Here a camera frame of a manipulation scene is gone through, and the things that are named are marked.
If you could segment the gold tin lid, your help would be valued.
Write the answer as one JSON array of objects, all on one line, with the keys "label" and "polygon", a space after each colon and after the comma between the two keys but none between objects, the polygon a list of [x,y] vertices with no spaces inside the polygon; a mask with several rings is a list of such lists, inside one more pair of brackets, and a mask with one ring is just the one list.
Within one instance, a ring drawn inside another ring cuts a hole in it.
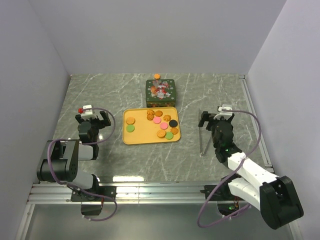
[{"label": "gold tin lid", "polygon": [[145,98],[149,102],[172,102],[177,98],[174,79],[148,79],[145,82]]}]

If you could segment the orange cookie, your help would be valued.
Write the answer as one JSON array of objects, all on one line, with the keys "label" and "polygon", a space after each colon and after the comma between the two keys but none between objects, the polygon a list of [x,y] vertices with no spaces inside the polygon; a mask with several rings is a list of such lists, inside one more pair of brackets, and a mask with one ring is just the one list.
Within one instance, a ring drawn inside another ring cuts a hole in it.
[{"label": "orange cookie", "polygon": [[153,77],[154,77],[154,79],[155,79],[155,80],[158,80],[158,79],[160,79],[160,78],[161,78],[160,74],[158,74],[158,73],[154,74],[154,76],[153,76]]}]

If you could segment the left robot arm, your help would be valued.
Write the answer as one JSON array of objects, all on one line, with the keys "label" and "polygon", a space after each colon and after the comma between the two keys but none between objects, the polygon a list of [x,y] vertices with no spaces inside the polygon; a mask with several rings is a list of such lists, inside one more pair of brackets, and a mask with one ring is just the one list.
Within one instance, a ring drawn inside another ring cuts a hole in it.
[{"label": "left robot arm", "polygon": [[79,161],[96,160],[99,155],[99,131],[116,127],[115,117],[104,108],[80,108],[77,139],[48,140],[39,160],[36,175],[40,182],[57,183],[71,189],[72,202],[113,202],[116,188],[99,184],[94,174],[79,169]]}]

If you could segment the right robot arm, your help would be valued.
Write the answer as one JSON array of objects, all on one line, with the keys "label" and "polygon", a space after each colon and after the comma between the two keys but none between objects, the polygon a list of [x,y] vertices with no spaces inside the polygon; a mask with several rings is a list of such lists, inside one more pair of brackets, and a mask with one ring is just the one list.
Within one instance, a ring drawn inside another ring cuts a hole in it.
[{"label": "right robot arm", "polygon": [[273,230],[289,224],[304,216],[304,210],[293,181],[288,176],[277,176],[252,161],[248,153],[244,153],[234,143],[232,120],[237,113],[229,106],[218,107],[218,113],[203,111],[198,127],[206,125],[211,132],[214,152],[217,160],[224,164],[231,173],[222,178],[213,189],[206,188],[205,202],[198,216],[204,210],[216,192],[223,199],[238,197],[247,202],[245,207],[235,206],[228,215],[205,225],[212,227],[228,218],[233,218],[249,207],[260,211],[264,222]]}]

